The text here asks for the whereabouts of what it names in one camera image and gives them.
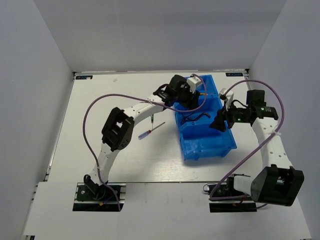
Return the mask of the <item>blue red screwdriver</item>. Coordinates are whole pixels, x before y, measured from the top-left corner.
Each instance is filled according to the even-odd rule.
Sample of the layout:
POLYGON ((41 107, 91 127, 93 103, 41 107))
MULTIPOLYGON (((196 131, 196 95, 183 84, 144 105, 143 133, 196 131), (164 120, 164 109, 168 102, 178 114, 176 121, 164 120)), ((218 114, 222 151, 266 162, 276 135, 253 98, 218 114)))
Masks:
POLYGON ((153 131, 155 131, 156 129, 158 129, 159 127, 163 126, 166 122, 162 122, 161 124, 157 125, 156 127, 150 129, 150 130, 147 130, 143 133, 141 133, 139 136, 138 136, 138 139, 139 140, 142 140, 143 138, 147 137, 150 133, 152 133, 153 131))

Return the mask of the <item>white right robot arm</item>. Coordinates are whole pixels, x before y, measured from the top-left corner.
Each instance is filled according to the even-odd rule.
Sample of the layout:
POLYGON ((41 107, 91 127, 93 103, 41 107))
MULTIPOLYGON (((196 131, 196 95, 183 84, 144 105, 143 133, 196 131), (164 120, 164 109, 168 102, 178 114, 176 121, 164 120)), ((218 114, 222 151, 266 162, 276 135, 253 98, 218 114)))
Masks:
POLYGON ((251 197, 256 203, 291 206, 304 182, 304 174, 293 167, 284 149, 278 128, 281 123, 274 107, 267 106, 264 90, 249 90, 246 106, 234 105, 234 93, 223 89, 219 93, 224 106, 217 111, 211 128, 225 132, 235 123, 248 123, 258 140, 255 153, 260 152, 262 170, 253 176, 235 174, 233 170, 222 179, 231 178, 225 187, 227 196, 215 197, 214 193, 223 183, 222 180, 209 194, 211 201, 236 200, 251 197))

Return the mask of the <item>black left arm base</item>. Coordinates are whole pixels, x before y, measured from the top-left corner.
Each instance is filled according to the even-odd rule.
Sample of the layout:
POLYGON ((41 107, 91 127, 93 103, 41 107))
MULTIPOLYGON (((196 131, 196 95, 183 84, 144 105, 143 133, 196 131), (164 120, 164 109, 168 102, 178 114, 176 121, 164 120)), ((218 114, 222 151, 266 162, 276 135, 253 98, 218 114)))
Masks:
POLYGON ((73 212, 120 212, 125 204, 126 185, 124 183, 112 183, 109 185, 116 193, 119 201, 113 192, 102 185, 94 195, 83 183, 79 183, 76 188, 73 201, 73 212))

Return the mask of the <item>large brown hex key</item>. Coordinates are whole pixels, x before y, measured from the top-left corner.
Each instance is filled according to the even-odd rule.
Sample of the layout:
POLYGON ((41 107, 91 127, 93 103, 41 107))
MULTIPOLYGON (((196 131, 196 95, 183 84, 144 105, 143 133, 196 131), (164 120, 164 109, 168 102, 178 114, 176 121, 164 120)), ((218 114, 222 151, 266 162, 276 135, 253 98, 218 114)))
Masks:
POLYGON ((200 113, 197 117, 195 118, 191 118, 193 114, 187 115, 187 116, 183 116, 182 120, 181 120, 181 124, 184 124, 185 122, 189 121, 189 122, 196 122, 198 121, 200 118, 202 117, 208 117, 211 118, 211 116, 207 113, 207 112, 202 112, 200 113))

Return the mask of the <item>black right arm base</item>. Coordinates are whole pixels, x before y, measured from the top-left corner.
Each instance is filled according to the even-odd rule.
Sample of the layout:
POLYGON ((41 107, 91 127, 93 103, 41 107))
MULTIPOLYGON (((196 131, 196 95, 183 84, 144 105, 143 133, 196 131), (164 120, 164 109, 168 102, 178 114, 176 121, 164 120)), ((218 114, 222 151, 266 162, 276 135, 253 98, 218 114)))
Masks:
POLYGON ((256 212, 257 205, 247 194, 235 190, 235 175, 229 176, 217 190, 210 193, 216 187, 216 183, 207 183, 203 186, 203 192, 209 196, 209 212, 210 213, 253 213, 256 212))

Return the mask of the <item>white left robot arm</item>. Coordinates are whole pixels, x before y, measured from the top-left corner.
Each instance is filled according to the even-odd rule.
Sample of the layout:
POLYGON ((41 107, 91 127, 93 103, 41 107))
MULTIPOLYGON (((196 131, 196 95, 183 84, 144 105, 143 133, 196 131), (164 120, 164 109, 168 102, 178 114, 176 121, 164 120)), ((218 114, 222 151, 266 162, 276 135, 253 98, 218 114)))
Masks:
POLYGON ((147 99, 139 98, 138 104, 111 110, 101 130, 101 150, 93 156, 95 167, 83 178, 90 196, 96 200, 105 196, 111 167, 119 152, 129 145, 134 127, 154 114, 172 110, 175 103, 184 107, 183 113, 198 110, 201 107, 198 86, 205 86, 200 76, 193 74, 185 78, 176 74, 170 83, 161 85, 147 99))

